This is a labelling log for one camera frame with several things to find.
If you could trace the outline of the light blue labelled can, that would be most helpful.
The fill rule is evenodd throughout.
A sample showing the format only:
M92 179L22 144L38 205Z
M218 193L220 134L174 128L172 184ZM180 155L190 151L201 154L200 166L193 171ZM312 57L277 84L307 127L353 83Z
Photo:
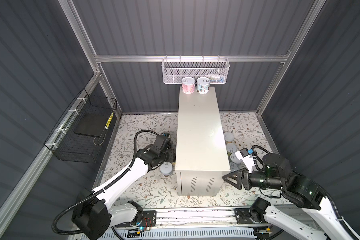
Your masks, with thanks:
M169 177L173 173L174 167L172 163L164 162L160 166L160 172L164 177Z

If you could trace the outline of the pink labelled can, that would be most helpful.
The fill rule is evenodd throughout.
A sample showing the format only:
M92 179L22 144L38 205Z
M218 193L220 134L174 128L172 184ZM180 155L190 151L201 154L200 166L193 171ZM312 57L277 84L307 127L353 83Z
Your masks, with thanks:
M182 92L184 94L192 94L195 91L195 79L185 77L182 79Z

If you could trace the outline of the teal labelled can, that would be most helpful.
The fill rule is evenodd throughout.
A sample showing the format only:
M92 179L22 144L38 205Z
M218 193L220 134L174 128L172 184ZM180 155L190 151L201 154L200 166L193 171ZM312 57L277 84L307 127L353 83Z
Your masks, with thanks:
M210 79L207 77L200 77L197 79L196 91L199 94L207 94L210 88Z

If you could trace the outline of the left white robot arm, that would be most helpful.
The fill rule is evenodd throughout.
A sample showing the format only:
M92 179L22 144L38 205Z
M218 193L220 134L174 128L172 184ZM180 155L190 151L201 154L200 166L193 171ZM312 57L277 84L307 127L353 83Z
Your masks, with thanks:
M84 234L90 240L99 239L108 228L120 224L138 227L143 221L143 208L134 201L128 201L120 207L113 204L120 195L135 181L150 171L157 169L169 158L172 141L168 133L154 133L156 139L142 149L137 148L138 131L134 136L133 157L120 172L115 174L102 185L89 191L83 189L72 206L59 213L52 222L52 231L58 235L69 236ZM59 220L72 211L72 222L77 230L61 230L58 228Z

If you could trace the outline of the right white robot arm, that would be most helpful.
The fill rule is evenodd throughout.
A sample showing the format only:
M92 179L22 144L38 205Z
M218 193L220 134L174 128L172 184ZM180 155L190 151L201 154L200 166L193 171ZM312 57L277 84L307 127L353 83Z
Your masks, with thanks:
M238 190L279 190L278 198L283 197L302 209L320 229L301 223L263 198L257 198L247 211L235 209L238 224L247 220L254 224L270 224L300 240L360 240L341 216L330 194L315 181L293 171L286 158L270 152L259 158L254 148L244 148L232 155L245 167L223 176L226 183Z

